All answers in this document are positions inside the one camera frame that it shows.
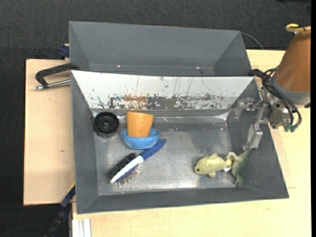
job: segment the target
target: rust stain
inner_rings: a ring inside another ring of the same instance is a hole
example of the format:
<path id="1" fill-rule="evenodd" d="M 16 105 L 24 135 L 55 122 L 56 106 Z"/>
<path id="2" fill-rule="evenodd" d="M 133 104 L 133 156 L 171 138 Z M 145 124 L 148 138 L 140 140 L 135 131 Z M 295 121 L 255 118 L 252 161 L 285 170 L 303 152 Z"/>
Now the rust stain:
<path id="1" fill-rule="evenodd" d="M 199 110 L 199 109 L 220 109 L 225 100 L 223 95 L 202 94 L 197 96 L 165 96 L 165 95 L 109 95 L 107 104 L 99 99 L 99 105 L 103 108 L 127 110 Z"/>

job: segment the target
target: gray carpet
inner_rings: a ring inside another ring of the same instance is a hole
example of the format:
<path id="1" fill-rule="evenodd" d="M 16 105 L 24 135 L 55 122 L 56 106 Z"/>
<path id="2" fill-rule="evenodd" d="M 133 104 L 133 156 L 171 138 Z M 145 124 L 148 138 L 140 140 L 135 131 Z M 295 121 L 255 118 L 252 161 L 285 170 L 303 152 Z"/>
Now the gray carpet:
<path id="1" fill-rule="evenodd" d="M 0 237 L 42 236 L 58 206 L 22 207 L 24 59 L 61 59 L 68 21 L 240 30 L 265 49 L 286 49 L 288 23 L 310 24 L 302 0 L 0 0 Z M 247 48 L 259 48 L 244 36 Z M 65 236 L 64 230 L 59 235 Z"/>

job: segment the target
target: yellow toy fish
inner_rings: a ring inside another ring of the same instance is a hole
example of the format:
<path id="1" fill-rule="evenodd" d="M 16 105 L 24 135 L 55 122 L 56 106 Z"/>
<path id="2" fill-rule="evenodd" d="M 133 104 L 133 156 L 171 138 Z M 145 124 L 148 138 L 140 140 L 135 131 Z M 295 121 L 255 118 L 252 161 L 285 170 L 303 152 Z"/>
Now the yellow toy fish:
<path id="1" fill-rule="evenodd" d="M 233 160 L 231 158 L 223 160 L 217 156 L 217 154 L 212 154 L 211 156 L 201 158 L 194 166 L 194 171 L 196 174 L 208 175 L 209 177 L 214 178 L 216 176 L 216 171 L 230 167 L 232 164 Z"/>

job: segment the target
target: green toy lizard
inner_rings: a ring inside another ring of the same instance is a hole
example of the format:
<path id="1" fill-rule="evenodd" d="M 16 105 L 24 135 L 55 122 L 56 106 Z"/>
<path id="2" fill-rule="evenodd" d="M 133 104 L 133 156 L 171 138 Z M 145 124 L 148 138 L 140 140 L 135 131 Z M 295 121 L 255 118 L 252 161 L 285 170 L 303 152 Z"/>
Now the green toy lizard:
<path id="1" fill-rule="evenodd" d="M 239 187 L 243 185 L 243 177 L 241 176 L 241 172 L 246 167 L 248 158 L 250 155 L 251 150 L 245 150 L 242 154 L 236 155 L 234 152 L 229 152 L 229 154 L 225 157 L 226 160 L 232 159 L 233 165 L 232 165 L 232 173 L 234 177 L 236 177 L 235 184 L 237 184 Z"/>

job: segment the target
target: brush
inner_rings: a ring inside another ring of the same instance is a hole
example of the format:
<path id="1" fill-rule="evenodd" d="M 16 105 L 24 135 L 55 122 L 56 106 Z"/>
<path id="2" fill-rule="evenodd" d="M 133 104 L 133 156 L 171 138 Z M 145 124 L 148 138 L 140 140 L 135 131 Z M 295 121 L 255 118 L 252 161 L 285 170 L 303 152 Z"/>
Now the brush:
<path id="1" fill-rule="evenodd" d="M 133 180 L 141 171 L 141 163 L 148 157 L 158 152 L 166 143 L 166 139 L 160 139 L 153 147 L 144 150 L 140 155 L 131 153 L 122 159 L 114 168 L 112 168 L 107 176 L 110 178 L 110 183 L 118 183 L 119 186 L 125 185 Z"/>

